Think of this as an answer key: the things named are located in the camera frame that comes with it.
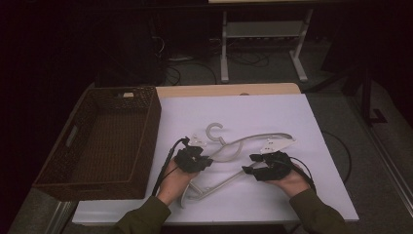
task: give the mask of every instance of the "wrist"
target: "wrist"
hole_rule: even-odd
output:
[[[160,192],[157,196],[156,196],[159,200],[161,200],[161,202],[163,202],[165,205],[169,206],[170,204],[172,204],[173,200],[168,194]]]

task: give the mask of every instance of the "person's right hand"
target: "person's right hand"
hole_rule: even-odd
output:
[[[266,182],[278,186],[289,198],[292,198],[310,188],[310,185],[306,182],[306,180],[294,170],[291,170],[286,177],[280,180],[267,180]]]

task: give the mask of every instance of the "white table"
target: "white table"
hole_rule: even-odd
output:
[[[248,86],[258,91],[260,87],[269,89],[277,84]],[[237,85],[225,87],[231,91],[237,88]],[[345,220],[358,220],[310,105],[304,95],[297,94],[297,90],[292,92],[295,95],[226,97],[163,97],[162,89],[159,92],[163,112],[146,197],[149,197],[173,144],[182,137],[197,134],[208,142],[204,151],[204,154],[208,155],[219,145],[207,139],[205,128],[212,122],[219,122],[224,128],[213,129],[213,133],[217,137],[224,137],[227,142],[264,133],[287,133],[294,136],[297,142],[282,151],[302,160],[310,168],[318,194],[326,204],[336,209]],[[247,141],[237,160],[213,163],[196,178],[197,184],[203,187],[213,186],[239,171],[241,166],[249,165],[251,161],[248,155],[258,153],[263,142]],[[145,199],[80,202],[72,221],[85,225],[113,224],[127,211],[140,207],[144,201]],[[172,215],[166,224],[262,224],[298,221],[282,191],[276,186],[257,182],[252,175],[238,177],[202,201],[185,201],[185,209],[181,209],[176,203],[170,206]]]

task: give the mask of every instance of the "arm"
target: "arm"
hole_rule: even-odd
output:
[[[165,175],[158,195],[149,197],[142,207],[126,213],[115,224],[111,234],[160,233],[162,224],[170,215],[168,206],[183,193],[189,181],[197,174],[182,172],[172,159]]]
[[[281,180],[267,182],[281,188],[290,198],[289,203],[306,231],[319,234],[351,233],[341,215],[323,203],[304,178],[295,171],[291,171]]]

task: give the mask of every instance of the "table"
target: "table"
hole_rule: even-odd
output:
[[[319,196],[325,203],[338,210],[345,220],[358,219],[311,108],[295,84],[159,87],[157,90],[163,114],[147,197],[165,161],[164,154],[168,153],[173,142],[193,133],[201,136],[207,123],[214,119],[224,125],[223,132],[220,133],[227,140],[268,132],[269,128],[272,129],[271,132],[286,132],[296,137],[299,143],[287,147],[285,152],[307,164],[318,187]],[[240,96],[245,93],[251,96]],[[242,103],[247,108],[237,107],[235,103]],[[274,114],[274,109],[279,111],[278,114]],[[245,146],[245,152],[256,150],[255,144]],[[237,159],[234,164],[214,163],[213,167],[197,177],[197,183],[215,184],[222,177],[238,171],[240,165],[249,163],[247,157]],[[298,221],[287,201],[288,198],[277,187],[256,182],[252,176],[245,175],[202,201],[187,200],[184,210],[176,203],[172,204],[172,215],[166,224]],[[84,225],[113,224],[125,212],[139,207],[143,202],[144,200],[80,202],[72,221]]]

